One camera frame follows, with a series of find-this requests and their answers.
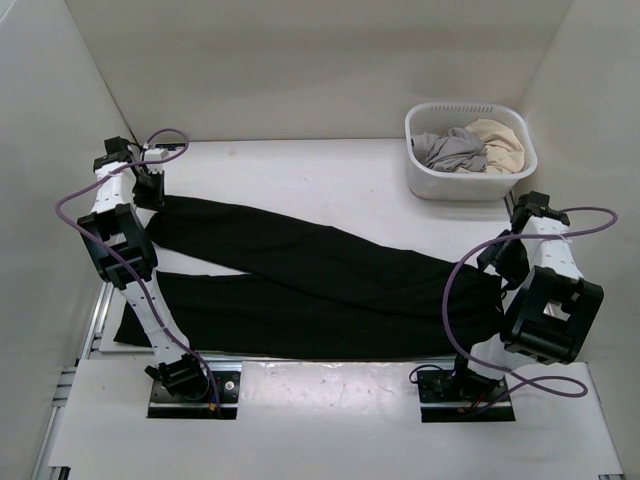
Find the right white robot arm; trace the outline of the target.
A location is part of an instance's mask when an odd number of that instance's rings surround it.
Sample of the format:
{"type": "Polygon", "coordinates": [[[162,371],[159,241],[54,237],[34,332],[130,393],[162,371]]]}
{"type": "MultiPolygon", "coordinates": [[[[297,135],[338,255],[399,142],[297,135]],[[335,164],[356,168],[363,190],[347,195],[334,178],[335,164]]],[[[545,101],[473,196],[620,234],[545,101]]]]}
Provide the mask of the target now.
{"type": "Polygon", "coordinates": [[[476,262],[504,281],[506,311],[499,332],[475,344],[472,359],[459,354],[449,387],[460,399],[497,388],[507,371],[524,365],[570,364],[578,356],[604,299],[573,258],[568,215],[550,197],[519,197],[500,243],[486,246],[476,262]]]}

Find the black trousers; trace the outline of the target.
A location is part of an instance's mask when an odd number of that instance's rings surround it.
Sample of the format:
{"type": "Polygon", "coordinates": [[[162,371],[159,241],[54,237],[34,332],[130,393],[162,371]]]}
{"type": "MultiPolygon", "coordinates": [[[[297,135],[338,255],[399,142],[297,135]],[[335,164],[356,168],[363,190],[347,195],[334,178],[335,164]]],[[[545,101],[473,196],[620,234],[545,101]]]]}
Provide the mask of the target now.
{"type": "Polygon", "coordinates": [[[169,196],[146,227],[168,251],[225,268],[162,272],[193,349],[301,360],[448,355],[495,335],[501,281],[249,206],[169,196]]]}

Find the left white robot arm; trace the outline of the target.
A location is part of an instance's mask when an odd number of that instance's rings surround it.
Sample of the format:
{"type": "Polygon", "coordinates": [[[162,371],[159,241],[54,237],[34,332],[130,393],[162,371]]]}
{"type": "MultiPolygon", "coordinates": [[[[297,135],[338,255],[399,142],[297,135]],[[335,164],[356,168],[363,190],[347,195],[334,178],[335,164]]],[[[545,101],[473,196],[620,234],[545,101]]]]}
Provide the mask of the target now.
{"type": "Polygon", "coordinates": [[[164,171],[159,164],[169,157],[165,149],[143,150],[122,138],[104,141],[106,154],[94,160],[99,186],[89,214],[77,225],[100,240],[83,239],[100,277],[118,289],[134,312],[156,364],[145,372],[171,395],[187,401],[204,400],[211,391],[210,377],[194,356],[189,340],[175,323],[157,279],[158,258],[136,210],[164,204],[164,171]],[[151,166],[138,166],[138,159],[151,166]]]}

